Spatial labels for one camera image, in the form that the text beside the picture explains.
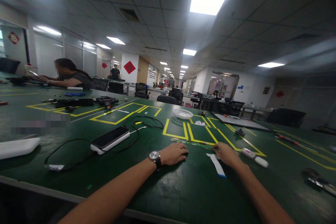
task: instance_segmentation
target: green work table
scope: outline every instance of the green work table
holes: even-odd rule
[[[1,73],[0,79],[6,76]],[[159,151],[171,144],[172,139],[178,138],[181,141],[192,141],[186,142],[189,150],[187,160],[171,167],[162,167],[154,173],[137,192],[124,214],[155,223],[260,223],[258,213],[235,172],[222,164],[227,178],[219,177],[206,155],[212,153],[209,149],[211,146],[201,145],[202,142],[213,145],[222,141],[238,153],[242,148],[248,148],[269,162],[269,167],[263,168],[240,155],[294,221],[331,223],[335,220],[336,198],[326,191],[314,189],[300,175],[302,169],[311,167],[331,183],[336,182],[336,155],[323,148],[335,145],[334,136],[264,124],[309,146],[317,153],[282,142],[272,132],[243,128],[246,134],[241,138],[235,134],[239,127],[199,116],[198,110],[193,108],[183,107],[194,116],[191,120],[181,120],[173,114],[173,109],[180,106],[136,97],[97,90],[84,91],[87,94],[85,98],[112,96],[119,99],[120,102],[114,105],[112,112],[94,105],[78,107],[69,114],[62,108],[56,109],[52,104],[41,102],[54,98],[65,99],[67,97],[64,93],[69,91],[77,92],[45,89],[33,84],[0,84],[0,100],[9,102],[8,105],[0,106],[0,141],[41,137],[40,146],[32,153],[0,160],[0,182],[79,203],[145,159],[151,151]],[[158,119],[164,129],[141,129],[139,140],[131,148],[119,153],[93,156],[69,171],[56,172],[44,167],[46,157],[62,143],[75,138],[91,141],[123,126],[130,117],[142,115]],[[65,128],[53,129],[53,134],[13,134],[27,123],[31,125],[34,122],[37,125],[37,122],[46,120],[65,120],[67,123]],[[147,124],[155,123],[148,118],[140,120]],[[196,125],[198,120],[207,126]],[[137,124],[136,127],[141,128],[143,124]],[[136,137],[135,132],[113,150],[129,146]],[[49,159],[49,163],[71,165],[89,153],[90,143],[74,141],[60,148]]]

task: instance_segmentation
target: man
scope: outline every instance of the man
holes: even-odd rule
[[[230,146],[219,142],[214,145],[213,149],[226,165],[236,171],[263,223],[294,224],[284,209],[257,180],[249,166],[240,160],[238,154]],[[187,147],[180,142],[172,143],[160,152],[150,153],[148,158],[129,168],[94,192],[69,212],[58,224],[113,223],[124,212],[142,184],[156,170],[161,166],[171,166],[185,161],[187,153],[189,153]]]
[[[120,71],[118,69],[118,65],[114,65],[114,68],[111,69],[111,76],[114,80],[120,79]]]

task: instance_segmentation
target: hand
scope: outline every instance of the hand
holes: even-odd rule
[[[172,143],[168,147],[160,151],[161,165],[174,165],[180,161],[187,159],[183,154],[189,153],[185,144],[181,142]]]
[[[49,79],[43,76],[40,76],[40,80],[43,82],[49,82]]]
[[[244,165],[242,160],[239,158],[237,152],[235,152],[230,146],[226,143],[216,143],[213,146],[213,149],[217,156],[228,166],[233,169],[238,169],[240,166]]]

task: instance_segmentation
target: wristwatch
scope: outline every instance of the wristwatch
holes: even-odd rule
[[[156,164],[156,170],[160,170],[161,168],[161,156],[160,152],[153,151],[149,154],[149,159],[152,160]]]

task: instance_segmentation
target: hair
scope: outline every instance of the hair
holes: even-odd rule
[[[71,71],[77,71],[77,72],[81,72],[83,74],[85,74],[87,76],[87,78],[89,78],[90,81],[92,81],[92,78],[84,71],[77,69],[75,63],[68,58],[60,58],[55,60],[55,63],[57,63],[60,67],[63,68],[69,68]]]

